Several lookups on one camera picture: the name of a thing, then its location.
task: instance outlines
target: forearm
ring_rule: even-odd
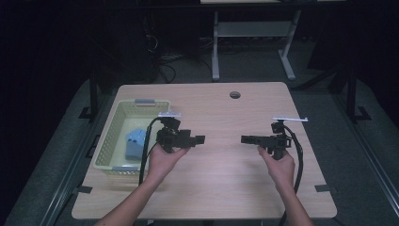
[[[132,226],[159,184],[159,182],[155,181],[144,181],[123,202],[100,219],[95,225]]]
[[[308,226],[313,225],[308,213],[300,202],[299,198],[294,192],[294,189],[286,189],[279,192],[282,201],[284,202],[285,211],[287,213],[288,221],[292,226]]]

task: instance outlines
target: table hole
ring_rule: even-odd
[[[230,93],[230,97],[232,97],[233,99],[238,99],[241,97],[241,93],[239,93],[237,91],[233,91]]]

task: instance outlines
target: table leg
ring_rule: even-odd
[[[293,42],[294,39],[294,34],[299,21],[300,12],[301,12],[300,10],[297,10],[295,12],[294,18],[290,25],[290,29],[288,31],[287,42],[285,43],[284,48],[279,50],[279,58],[281,59],[282,66],[284,67],[285,73],[287,74],[287,77],[290,80],[295,80],[295,75],[291,67],[290,61],[288,61],[287,56],[288,56],[288,51],[290,50],[291,47],[291,43]]]
[[[212,80],[214,82],[218,81],[219,76],[219,59],[217,58],[217,29],[218,29],[218,18],[217,11],[215,12],[215,22],[214,22],[214,51],[212,52]]]

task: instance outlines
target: metal rail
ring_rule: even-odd
[[[102,97],[100,105],[109,104],[109,99],[110,98],[106,96]],[[104,116],[104,114],[106,115],[108,113],[104,110],[105,108],[106,107],[100,107],[95,120],[88,123],[85,133],[80,140],[75,153],[73,154],[72,161],[65,171],[60,184],[58,185],[40,225],[52,226],[56,223],[56,219],[61,214],[63,206],[66,204],[68,198],[73,192],[74,187],[72,186],[72,182],[76,173],[76,169],[81,163],[81,159],[85,157],[87,150],[91,145],[90,138],[95,137],[98,129],[101,129],[100,127],[104,126],[103,124],[99,123],[99,120]]]
[[[361,149],[363,150],[363,153],[371,167],[373,174],[375,175],[376,180],[378,181],[383,192],[385,193],[388,201],[393,208],[393,211],[396,213],[396,216],[399,217],[399,193],[396,187],[392,183],[389,175],[384,170],[381,163],[378,161],[378,158],[375,155],[375,151],[370,143],[367,141],[367,138],[361,132],[359,127],[351,119],[349,119],[343,107],[343,100],[335,95],[333,95],[333,100],[340,108],[340,111],[343,113],[343,117],[346,120],[346,123],[349,125],[351,132],[355,135],[355,138],[357,139],[359,145],[361,146]]]

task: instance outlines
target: blue object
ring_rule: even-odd
[[[139,160],[143,155],[144,140],[146,131],[135,129],[126,135],[126,153],[125,158],[128,160]]]

